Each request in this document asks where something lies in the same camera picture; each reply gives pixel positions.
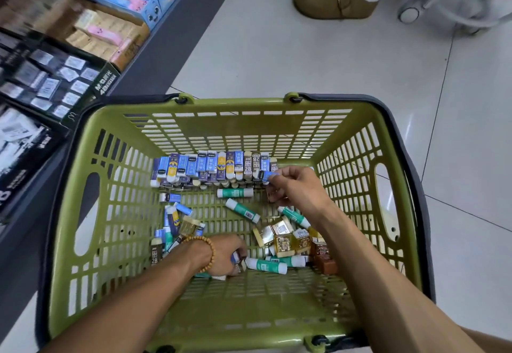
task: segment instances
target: beaded bracelet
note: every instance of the beaded bracelet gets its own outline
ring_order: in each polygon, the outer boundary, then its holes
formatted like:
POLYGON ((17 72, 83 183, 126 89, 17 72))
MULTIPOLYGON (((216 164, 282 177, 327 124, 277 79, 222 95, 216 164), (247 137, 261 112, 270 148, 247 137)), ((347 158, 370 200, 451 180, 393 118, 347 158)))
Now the beaded bracelet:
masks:
POLYGON ((208 265, 205 268, 203 268, 201 271, 199 271, 199 273, 208 271, 211 268, 211 266, 214 265, 214 262, 215 262, 215 248, 214 248, 214 245, 211 243, 211 240, 208 237, 204 237, 204 236, 191 236, 191 237, 187 237, 185 240, 183 240, 183 242, 187 242, 187 241, 190 241, 190 240, 203 240, 205 243, 207 243, 210 246, 210 248, 211 248, 211 259, 210 259, 210 262, 208 263, 208 265))

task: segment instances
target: shopping basket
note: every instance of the shopping basket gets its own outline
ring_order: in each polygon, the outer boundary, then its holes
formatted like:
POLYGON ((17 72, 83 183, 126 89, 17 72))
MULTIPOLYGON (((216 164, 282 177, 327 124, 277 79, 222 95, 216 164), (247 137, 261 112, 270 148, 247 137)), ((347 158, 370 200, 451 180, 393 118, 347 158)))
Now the shopping basket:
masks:
MULTIPOLYGON (((393 117, 377 99, 289 93, 284 99, 198 100, 181 93, 164 102, 147 96, 115 103, 122 101, 127 99, 107 97, 77 122, 42 263, 36 324, 41 345, 150 266, 150 239, 163 225, 165 205, 158 189, 150 188, 152 158, 171 152, 265 151, 279 165, 313 166, 336 205, 393 266, 435 299, 425 196, 393 117), (377 164, 386 166, 394 192, 399 225, 390 230, 378 200, 377 164), (98 214, 89 248, 77 255, 81 199, 92 174, 99 177, 98 214)), ((207 224, 206 235, 234 232, 246 241, 250 256, 268 255, 268 248, 258 247, 252 224, 224 208, 214 189, 183 192, 182 202, 207 224)), ((263 189, 242 203, 262 219, 277 214, 263 189)), ((319 336, 333 339, 360 329, 340 277, 313 268, 286 275, 247 271, 226 281, 192 279, 147 349, 312 347, 319 336)))

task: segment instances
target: tile floor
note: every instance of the tile floor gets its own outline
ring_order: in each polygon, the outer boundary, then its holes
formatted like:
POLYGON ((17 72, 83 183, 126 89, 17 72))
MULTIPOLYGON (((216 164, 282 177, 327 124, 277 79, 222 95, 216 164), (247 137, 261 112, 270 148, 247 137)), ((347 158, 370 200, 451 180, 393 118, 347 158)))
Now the tile floor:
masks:
MULTIPOLYGON (((463 326, 512 339, 512 25, 454 37, 435 12, 400 24, 401 1, 381 0, 370 19, 340 22, 307 19, 291 0, 226 0, 170 91, 382 100, 427 195, 438 305, 463 326)), ((379 175, 381 204, 393 210, 387 174, 379 175)), ((34 314, 35 296, 0 353, 37 350, 27 338, 34 314)))

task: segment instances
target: green glue stick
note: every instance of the green glue stick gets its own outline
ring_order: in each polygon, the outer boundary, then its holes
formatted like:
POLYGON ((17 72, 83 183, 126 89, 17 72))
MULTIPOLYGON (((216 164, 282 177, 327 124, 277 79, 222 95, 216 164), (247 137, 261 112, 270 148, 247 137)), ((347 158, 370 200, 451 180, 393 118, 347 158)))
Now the green glue stick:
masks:
POLYGON ((306 257, 301 255, 288 256, 288 257, 275 257, 267 256, 267 261, 273 261, 274 263, 285 263, 288 267, 305 267, 306 257))
POLYGON ((254 189, 217 189, 218 198, 252 197, 254 189))
POLYGON ((259 219, 260 219, 259 214, 251 212, 248 208, 246 208, 242 204, 239 204, 238 202, 236 202, 235 200, 233 200, 231 198, 226 201, 226 207, 228 209, 231 209, 234 212, 244 216, 245 218, 248 218, 255 224, 257 224, 259 222, 259 219))
POLYGON ((273 272, 281 275, 286 275, 288 272, 288 266, 285 263, 276 263, 275 261, 254 259, 252 257, 247 257, 245 263, 247 268, 252 270, 273 272))
POLYGON ((297 212, 294 212, 293 210, 291 210, 289 208, 279 206, 278 212, 284 216, 287 216, 291 221, 296 222, 304 229, 308 229, 311 226, 309 221, 304 216, 298 214, 297 212))

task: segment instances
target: shoe buckle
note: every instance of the shoe buckle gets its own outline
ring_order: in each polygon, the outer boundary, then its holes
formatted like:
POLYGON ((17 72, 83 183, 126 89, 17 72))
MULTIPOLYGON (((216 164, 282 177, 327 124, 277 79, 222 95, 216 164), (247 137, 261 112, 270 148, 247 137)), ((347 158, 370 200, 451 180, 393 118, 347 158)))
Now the shoe buckle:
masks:
POLYGON ((352 0, 338 0, 338 8, 343 16, 348 16, 351 2, 352 0))

